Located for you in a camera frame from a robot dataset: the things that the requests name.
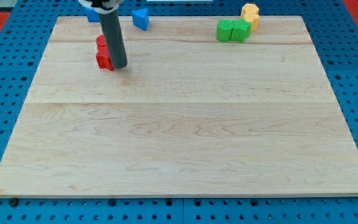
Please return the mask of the white rod mount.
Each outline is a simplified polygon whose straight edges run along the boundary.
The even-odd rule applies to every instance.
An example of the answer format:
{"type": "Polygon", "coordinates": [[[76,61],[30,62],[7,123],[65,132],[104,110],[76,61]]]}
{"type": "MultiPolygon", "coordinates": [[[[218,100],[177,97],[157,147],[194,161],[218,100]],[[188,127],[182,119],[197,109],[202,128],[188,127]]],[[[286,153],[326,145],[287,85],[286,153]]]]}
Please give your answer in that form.
{"type": "Polygon", "coordinates": [[[85,8],[93,9],[98,14],[109,14],[118,9],[124,0],[78,0],[85,8]]]}

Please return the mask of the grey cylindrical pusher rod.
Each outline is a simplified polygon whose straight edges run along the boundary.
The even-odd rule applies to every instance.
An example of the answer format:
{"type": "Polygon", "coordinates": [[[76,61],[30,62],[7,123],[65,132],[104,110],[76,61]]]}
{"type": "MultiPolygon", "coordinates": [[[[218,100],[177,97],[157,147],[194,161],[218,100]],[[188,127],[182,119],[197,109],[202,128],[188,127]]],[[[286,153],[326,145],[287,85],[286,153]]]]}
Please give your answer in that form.
{"type": "Polygon", "coordinates": [[[127,55],[117,11],[98,14],[111,63],[115,69],[127,66],[127,55]]]}

